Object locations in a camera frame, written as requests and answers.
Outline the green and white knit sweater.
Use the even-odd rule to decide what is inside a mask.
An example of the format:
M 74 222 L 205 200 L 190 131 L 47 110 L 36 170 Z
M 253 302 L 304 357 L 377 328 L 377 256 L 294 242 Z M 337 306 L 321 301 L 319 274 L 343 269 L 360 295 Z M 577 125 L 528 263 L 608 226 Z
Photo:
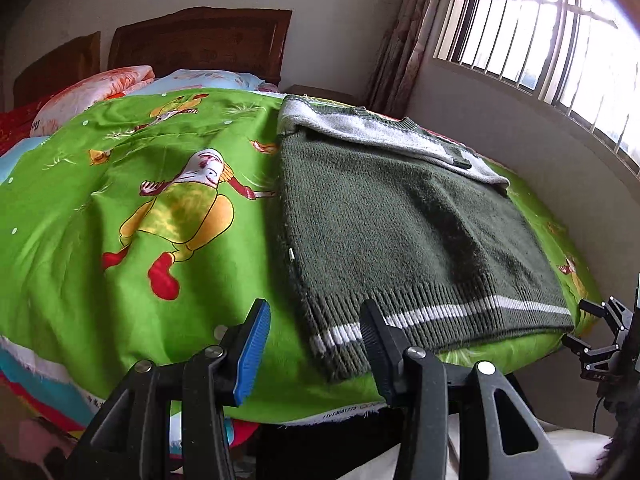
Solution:
M 573 329 L 509 180 L 470 148 L 302 96 L 283 100 L 278 133 L 284 244 L 329 378 L 369 370 L 358 322 L 369 299 L 435 352 Z

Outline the green cartoon bed sheet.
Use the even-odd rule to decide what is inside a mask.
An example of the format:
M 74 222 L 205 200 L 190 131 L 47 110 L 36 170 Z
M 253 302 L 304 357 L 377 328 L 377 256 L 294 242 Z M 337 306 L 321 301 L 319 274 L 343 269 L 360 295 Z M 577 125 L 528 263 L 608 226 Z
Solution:
M 20 158 L 1 185 L 1 377 L 15 393 L 60 428 L 83 430 L 135 362 L 190 358 L 262 298 L 269 337 L 233 417 L 310 424 L 381 405 L 370 368 L 333 380 L 311 349 L 284 244 L 285 98 L 124 96 L 94 104 Z M 548 210 L 514 174 L 488 166 L 509 180 L 574 327 L 433 352 L 512 372 L 589 330 L 593 317 L 577 305 L 598 292 Z

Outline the barred window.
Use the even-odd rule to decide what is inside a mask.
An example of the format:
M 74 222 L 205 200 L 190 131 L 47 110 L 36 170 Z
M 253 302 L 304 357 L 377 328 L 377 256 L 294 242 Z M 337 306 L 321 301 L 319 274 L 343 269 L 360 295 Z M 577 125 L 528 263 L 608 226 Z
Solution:
M 639 35 L 612 0 L 449 0 L 435 55 L 555 108 L 639 171 Z

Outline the pink floral pillow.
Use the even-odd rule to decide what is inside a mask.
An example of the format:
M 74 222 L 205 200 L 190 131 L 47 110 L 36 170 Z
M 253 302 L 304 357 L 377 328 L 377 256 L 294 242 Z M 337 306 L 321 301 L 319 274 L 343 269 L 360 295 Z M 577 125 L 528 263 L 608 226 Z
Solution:
M 113 68 L 92 75 L 58 92 L 43 105 L 29 135 L 50 136 L 93 104 L 142 89 L 155 79 L 149 65 Z

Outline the pink floral curtain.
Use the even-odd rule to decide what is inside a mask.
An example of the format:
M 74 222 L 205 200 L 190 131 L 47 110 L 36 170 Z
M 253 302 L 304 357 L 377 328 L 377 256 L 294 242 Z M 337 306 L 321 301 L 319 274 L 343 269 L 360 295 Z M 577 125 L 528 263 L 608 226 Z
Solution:
M 424 57 L 439 0 L 401 0 L 371 76 L 366 105 L 390 117 L 406 114 Z

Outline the wooden nightstand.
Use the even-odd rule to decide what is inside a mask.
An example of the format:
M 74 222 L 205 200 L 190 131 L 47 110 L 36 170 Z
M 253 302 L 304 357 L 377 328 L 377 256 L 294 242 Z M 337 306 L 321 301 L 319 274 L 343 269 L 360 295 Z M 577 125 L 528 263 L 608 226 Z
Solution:
M 342 102 L 351 106 L 363 106 L 362 99 L 351 94 L 329 90 L 325 88 L 304 86 L 303 84 L 292 84 L 284 90 L 284 93 L 296 94 L 296 96 L 312 96 L 313 98 Z

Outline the wooden headboard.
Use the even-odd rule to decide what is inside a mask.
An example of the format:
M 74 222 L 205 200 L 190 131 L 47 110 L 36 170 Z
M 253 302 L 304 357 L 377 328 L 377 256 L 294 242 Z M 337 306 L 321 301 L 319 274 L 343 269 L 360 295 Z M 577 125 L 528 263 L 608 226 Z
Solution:
M 180 68 L 251 73 L 280 84 L 293 12 L 196 6 L 115 30 L 107 67 L 149 65 L 157 77 Z

